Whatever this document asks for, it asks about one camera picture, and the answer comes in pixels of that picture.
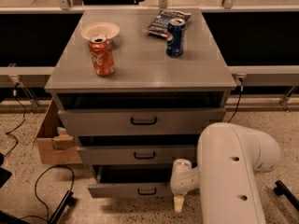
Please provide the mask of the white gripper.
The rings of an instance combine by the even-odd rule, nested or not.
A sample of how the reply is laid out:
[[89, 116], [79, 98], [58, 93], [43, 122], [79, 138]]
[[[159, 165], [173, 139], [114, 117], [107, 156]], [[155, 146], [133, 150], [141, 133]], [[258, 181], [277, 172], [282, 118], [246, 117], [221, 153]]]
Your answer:
[[185, 159], [176, 159], [173, 163], [172, 174], [170, 179], [170, 188], [174, 197], [174, 210], [181, 213], [184, 196], [189, 191], [200, 187], [199, 169], [192, 167], [192, 163]]

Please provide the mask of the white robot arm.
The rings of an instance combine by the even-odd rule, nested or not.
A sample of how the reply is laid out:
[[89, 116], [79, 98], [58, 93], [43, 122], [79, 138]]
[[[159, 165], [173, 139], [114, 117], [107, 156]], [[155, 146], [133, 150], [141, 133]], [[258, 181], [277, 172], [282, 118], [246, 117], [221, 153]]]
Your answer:
[[200, 134], [197, 166], [184, 159], [173, 163], [174, 209], [181, 212], [184, 197], [199, 189], [204, 224], [266, 224], [254, 174], [273, 171], [279, 159], [279, 144], [270, 134], [211, 124]]

